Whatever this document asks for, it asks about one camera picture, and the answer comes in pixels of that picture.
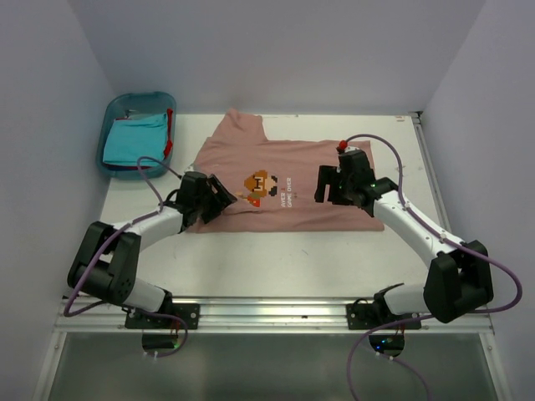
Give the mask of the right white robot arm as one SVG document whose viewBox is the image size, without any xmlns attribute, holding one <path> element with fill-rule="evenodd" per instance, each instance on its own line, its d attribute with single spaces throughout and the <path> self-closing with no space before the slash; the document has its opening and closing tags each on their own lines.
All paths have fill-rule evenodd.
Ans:
<svg viewBox="0 0 535 401">
<path fill-rule="evenodd" d="M 372 317 L 380 327 L 393 327 L 401 318 L 428 313 L 448 323 L 474 312 L 494 298 L 487 249 L 465 242 L 426 217 L 416 218 L 400 187 L 378 179 L 360 149 L 339 154 L 336 166 L 318 169 L 314 199 L 337 206 L 356 206 L 393 230 L 423 261 L 427 276 L 420 285 L 395 284 L 374 294 L 371 303 L 355 302 L 353 312 Z"/>
</svg>

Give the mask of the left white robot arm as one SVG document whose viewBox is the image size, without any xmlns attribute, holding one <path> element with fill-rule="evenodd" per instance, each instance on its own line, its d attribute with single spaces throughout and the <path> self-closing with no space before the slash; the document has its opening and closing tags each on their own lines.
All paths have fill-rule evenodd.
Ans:
<svg viewBox="0 0 535 401">
<path fill-rule="evenodd" d="M 180 186 L 158 207 L 122 223 L 92 223 L 70 267 L 67 283 L 73 293 L 64 309 L 66 317 L 80 314 L 71 307 L 80 292 L 102 303 L 144 311 L 154 327 L 168 326 L 174 317 L 172 295 L 137 277 L 140 253 L 169 236 L 181 234 L 198 221 L 207 224 L 237 198 L 214 175 L 189 171 Z"/>
</svg>

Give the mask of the pink t shirt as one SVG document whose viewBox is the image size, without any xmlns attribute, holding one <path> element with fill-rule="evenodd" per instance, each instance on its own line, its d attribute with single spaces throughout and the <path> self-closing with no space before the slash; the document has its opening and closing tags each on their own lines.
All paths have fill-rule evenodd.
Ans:
<svg viewBox="0 0 535 401">
<path fill-rule="evenodd" d="M 358 208 L 315 201 L 318 169 L 337 165 L 336 147 L 334 140 L 270 140 L 261 116 L 229 109 L 193 167 L 214 175 L 237 200 L 188 231 L 382 231 L 379 220 Z"/>
</svg>

